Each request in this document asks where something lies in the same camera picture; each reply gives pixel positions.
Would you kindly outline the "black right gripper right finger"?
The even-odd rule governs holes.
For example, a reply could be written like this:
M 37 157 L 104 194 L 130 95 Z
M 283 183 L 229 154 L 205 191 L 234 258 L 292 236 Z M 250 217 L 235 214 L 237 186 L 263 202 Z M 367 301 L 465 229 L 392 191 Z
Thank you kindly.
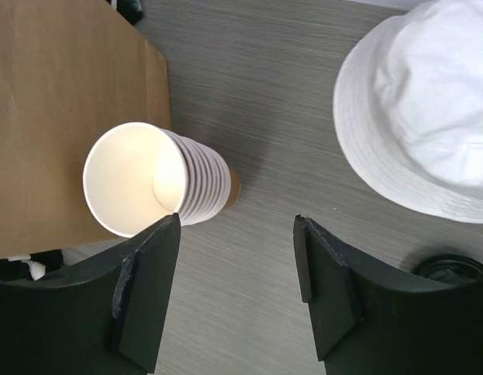
M 297 216 L 295 262 L 329 374 L 483 374 L 483 281 L 412 274 Z

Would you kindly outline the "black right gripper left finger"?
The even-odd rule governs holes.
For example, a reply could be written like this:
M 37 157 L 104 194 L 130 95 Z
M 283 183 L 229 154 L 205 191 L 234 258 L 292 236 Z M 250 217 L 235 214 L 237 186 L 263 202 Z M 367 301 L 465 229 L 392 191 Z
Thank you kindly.
M 0 280 L 0 374 L 151 374 L 181 241 L 178 215 L 39 280 Z

